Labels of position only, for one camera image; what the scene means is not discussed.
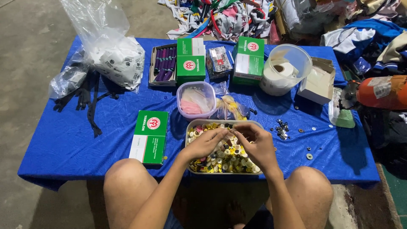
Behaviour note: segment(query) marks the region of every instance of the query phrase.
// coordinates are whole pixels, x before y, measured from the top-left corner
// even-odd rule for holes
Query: shorts
[[[171,209],[167,221],[165,221],[164,229],[183,229]],[[262,205],[243,229],[274,229],[273,215],[265,205]]]

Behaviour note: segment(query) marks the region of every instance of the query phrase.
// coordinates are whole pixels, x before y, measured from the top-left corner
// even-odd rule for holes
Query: open cardboard box
[[[169,80],[166,81],[154,81],[155,77],[158,75],[154,74],[154,65],[155,65],[155,54],[157,53],[157,49],[162,49],[162,48],[170,48],[170,47],[177,47],[177,43],[174,44],[166,44],[166,45],[161,45],[157,47],[153,47],[153,50],[151,52],[151,61],[150,61],[150,75],[149,75],[149,86],[171,86],[175,87],[177,84],[177,80],[175,79],[175,73],[177,71],[177,58],[175,57],[175,67],[174,67],[174,72],[171,75]]]
[[[312,70],[305,77],[298,89],[297,94],[319,104],[329,103],[333,95],[333,82],[335,80],[335,69],[330,64],[331,60],[312,58],[312,65],[319,67],[317,74]]]

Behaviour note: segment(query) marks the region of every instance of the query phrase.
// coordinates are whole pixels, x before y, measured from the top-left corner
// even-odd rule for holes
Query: yamalon logo
[[[147,127],[150,130],[155,130],[160,126],[160,120],[157,117],[152,117],[147,121]]]
[[[258,44],[255,42],[250,42],[247,47],[249,48],[250,51],[257,51],[258,50]]]
[[[194,70],[195,66],[195,62],[193,62],[192,60],[187,60],[184,62],[184,68],[188,71]]]

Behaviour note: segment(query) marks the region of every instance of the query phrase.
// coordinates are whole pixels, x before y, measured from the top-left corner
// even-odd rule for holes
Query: white box
[[[333,95],[335,69],[317,59],[312,60],[313,70],[300,83],[297,94],[319,104],[329,103]]]

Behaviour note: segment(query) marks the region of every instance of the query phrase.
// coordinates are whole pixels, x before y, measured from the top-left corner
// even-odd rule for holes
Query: leg
[[[307,229],[323,229],[328,220],[333,190],[325,175],[314,168],[296,168],[285,180],[288,192]],[[270,198],[266,208],[272,213]]]
[[[157,181],[138,160],[116,162],[106,173],[103,186],[110,229],[128,228],[157,186]]]

